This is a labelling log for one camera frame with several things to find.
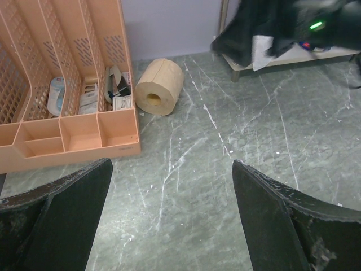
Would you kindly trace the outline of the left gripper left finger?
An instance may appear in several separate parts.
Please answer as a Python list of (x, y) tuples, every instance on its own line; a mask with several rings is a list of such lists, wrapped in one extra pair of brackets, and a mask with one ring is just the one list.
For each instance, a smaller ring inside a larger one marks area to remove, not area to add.
[(112, 171), (100, 159), (1, 199), (1, 270), (85, 270)]

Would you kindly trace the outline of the brown roll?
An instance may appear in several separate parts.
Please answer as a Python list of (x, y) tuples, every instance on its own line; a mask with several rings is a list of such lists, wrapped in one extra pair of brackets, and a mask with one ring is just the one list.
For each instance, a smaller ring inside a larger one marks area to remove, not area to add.
[(183, 83), (184, 74), (179, 65), (169, 59), (155, 59), (135, 87), (135, 102), (146, 113), (167, 116), (175, 108)]

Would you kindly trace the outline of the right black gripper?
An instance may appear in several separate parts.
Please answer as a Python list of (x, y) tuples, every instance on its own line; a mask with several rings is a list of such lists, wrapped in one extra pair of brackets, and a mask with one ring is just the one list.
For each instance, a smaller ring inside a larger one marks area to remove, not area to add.
[(266, 55), (274, 57), (298, 42), (360, 50), (360, 1), (241, 1), (211, 49), (247, 67), (254, 36), (272, 38)]

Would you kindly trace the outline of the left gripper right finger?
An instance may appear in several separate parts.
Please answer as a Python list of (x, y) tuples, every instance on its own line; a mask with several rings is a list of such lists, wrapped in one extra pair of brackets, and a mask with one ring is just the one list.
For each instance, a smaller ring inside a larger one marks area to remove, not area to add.
[(253, 270), (360, 270), (360, 211), (304, 194), (241, 160), (232, 180)]

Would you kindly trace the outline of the white roll front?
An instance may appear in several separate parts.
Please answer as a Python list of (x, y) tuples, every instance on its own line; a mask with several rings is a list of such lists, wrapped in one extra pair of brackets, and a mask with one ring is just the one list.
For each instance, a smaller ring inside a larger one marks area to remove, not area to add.
[(270, 36), (256, 35), (252, 39), (252, 68), (255, 72), (263, 69), (275, 59), (269, 54), (273, 38)]

